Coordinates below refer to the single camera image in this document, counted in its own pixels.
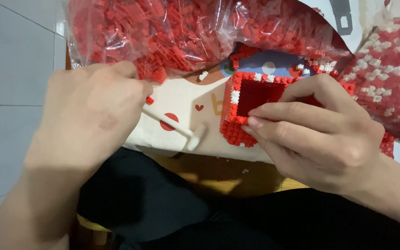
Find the black pants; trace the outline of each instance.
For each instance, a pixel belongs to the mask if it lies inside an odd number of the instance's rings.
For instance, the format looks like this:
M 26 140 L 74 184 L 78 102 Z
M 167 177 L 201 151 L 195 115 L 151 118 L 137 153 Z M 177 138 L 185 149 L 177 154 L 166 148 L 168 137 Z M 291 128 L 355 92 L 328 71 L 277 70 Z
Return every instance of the black pants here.
M 400 249 L 400 224 L 313 189 L 206 202 L 142 153 L 121 148 L 82 187 L 78 213 L 121 250 Z

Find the white plastic tool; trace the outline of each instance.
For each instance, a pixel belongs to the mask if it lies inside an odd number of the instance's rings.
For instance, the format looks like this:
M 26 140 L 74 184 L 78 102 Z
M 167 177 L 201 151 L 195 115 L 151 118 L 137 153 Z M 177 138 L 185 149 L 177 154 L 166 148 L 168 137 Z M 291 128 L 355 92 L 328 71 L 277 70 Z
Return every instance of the white plastic tool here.
M 150 117 L 166 122 L 169 126 L 175 128 L 177 132 L 187 135 L 190 140 L 187 143 L 187 150 L 194 151 L 200 144 L 201 139 L 206 134 L 207 127 L 204 124 L 200 124 L 196 131 L 192 132 L 190 129 L 185 128 L 180 125 L 180 123 L 174 121 L 173 119 L 155 111 L 151 106 L 144 105 L 143 111 Z

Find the clear plastic bag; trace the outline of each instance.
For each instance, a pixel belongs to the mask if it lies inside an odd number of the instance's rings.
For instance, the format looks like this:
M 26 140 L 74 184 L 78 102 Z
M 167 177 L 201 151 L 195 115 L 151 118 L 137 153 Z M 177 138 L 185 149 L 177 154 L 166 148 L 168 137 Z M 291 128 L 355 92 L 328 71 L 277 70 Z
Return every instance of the clear plastic bag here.
M 400 139 L 400 0 L 355 54 L 341 76 L 356 85 L 355 98 Z
M 215 65 L 236 42 L 337 60 L 351 56 L 326 20 L 297 0 L 68 0 L 73 66 L 133 61 L 162 83 Z

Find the forearm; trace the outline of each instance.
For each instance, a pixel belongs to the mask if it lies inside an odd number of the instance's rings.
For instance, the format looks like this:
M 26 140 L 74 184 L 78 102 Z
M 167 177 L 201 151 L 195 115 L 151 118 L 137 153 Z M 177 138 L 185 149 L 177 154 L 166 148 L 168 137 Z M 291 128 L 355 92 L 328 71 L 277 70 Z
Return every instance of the forearm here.
M 0 250 L 67 248 L 80 186 L 63 171 L 24 169 L 0 207 Z
M 346 198 L 400 222 L 400 164 L 381 155 L 380 167 L 369 187 Z

